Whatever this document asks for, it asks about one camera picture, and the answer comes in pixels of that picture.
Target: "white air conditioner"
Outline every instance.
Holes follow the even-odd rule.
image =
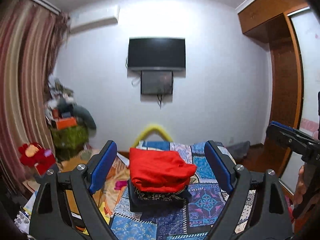
[[[117,24],[119,12],[120,7],[116,5],[76,14],[71,17],[70,33],[74,34],[105,25]]]

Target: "yellow tube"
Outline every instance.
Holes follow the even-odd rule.
[[[165,141],[172,142],[171,136],[162,128],[162,126],[158,124],[151,124],[147,128],[145,128],[142,133],[136,138],[134,143],[132,144],[132,148],[136,147],[139,144],[139,141],[144,140],[151,133],[156,132],[161,136],[161,138]]]

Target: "stack of clothes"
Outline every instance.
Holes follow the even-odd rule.
[[[190,178],[197,166],[176,151],[130,149],[128,193],[131,212],[180,207],[189,201]]]

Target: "bed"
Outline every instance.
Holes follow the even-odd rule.
[[[182,208],[160,209],[157,212],[131,212],[128,188],[115,189],[117,181],[129,179],[129,169],[117,157],[107,176],[103,192],[105,199],[100,211],[119,240],[202,240],[216,222],[228,201],[205,156],[204,142],[183,145],[174,142],[141,141],[139,148],[177,151],[186,163],[197,165],[195,176],[188,187],[192,195]],[[222,143],[216,142],[223,154],[232,156]],[[235,234],[244,230],[254,200],[255,191],[249,191]]]

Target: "folded red garment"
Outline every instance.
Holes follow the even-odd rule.
[[[197,166],[187,164],[175,151],[130,149],[130,177],[141,191],[175,193],[183,190]]]

